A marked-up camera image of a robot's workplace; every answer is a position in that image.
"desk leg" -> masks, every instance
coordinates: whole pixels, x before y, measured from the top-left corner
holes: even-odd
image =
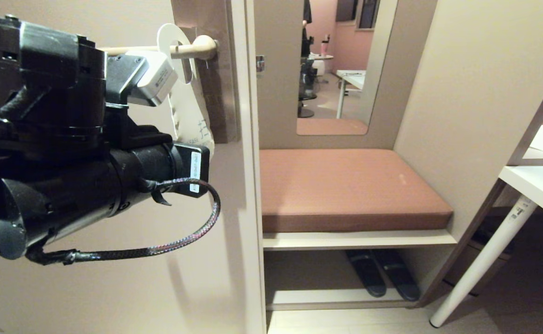
[[[342,79],[342,88],[340,89],[340,99],[337,101],[337,117],[342,118],[342,108],[344,107],[344,95],[346,94],[346,80]]]
[[[433,327],[439,328],[443,325],[451,313],[462,302],[463,298],[469,294],[476,283],[478,283],[500,256],[505,247],[509,245],[526,220],[530,218],[536,207],[537,204],[524,195],[519,197],[517,203],[515,203],[511,212],[507,214],[507,217],[503,220],[490,241],[488,241],[467,271],[465,271],[465,274],[463,274],[457,285],[455,285],[455,288],[453,288],[447,299],[445,299],[445,302],[441,304],[439,309],[430,318],[430,324]]]

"white desk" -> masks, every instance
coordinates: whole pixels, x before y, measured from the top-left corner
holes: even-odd
[[[364,86],[364,79],[366,77],[366,71],[356,71],[356,70],[337,70],[337,76],[343,80],[342,88],[340,89],[340,98],[337,102],[337,117],[342,117],[342,108],[344,105],[344,95],[346,94],[346,85],[352,84],[358,89],[362,89]]]
[[[522,195],[480,255],[431,317],[430,323],[433,327],[443,325],[515,237],[536,207],[540,206],[543,209],[543,166],[507,166],[498,177]]]

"mirror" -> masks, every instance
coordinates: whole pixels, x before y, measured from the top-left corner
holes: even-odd
[[[396,7],[396,0],[304,1],[303,38],[294,38],[303,50],[298,135],[367,133]]]

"sticker label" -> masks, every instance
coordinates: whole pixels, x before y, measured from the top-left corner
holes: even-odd
[[[191,152],[191,175],[193,179],[200,179],[201,175],[201,154],[199,152]],[[189,190],[192,193],[199,193],[199,185],[189,184]]]

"black slipper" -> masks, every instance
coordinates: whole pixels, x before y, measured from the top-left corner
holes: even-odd
[[[373,250],[373,255],[403,299],[410,302],[420,299],[420,289],[410,271],[407,270],[406,264],[397,254],[397,250]]]
[[[384,296],[387,287],[373,260],[371,252],[368,250],[347,250],[346,255],[348,255],[348,260],[354,266],[358,277],[360,277],[368,293],[374,297]]]

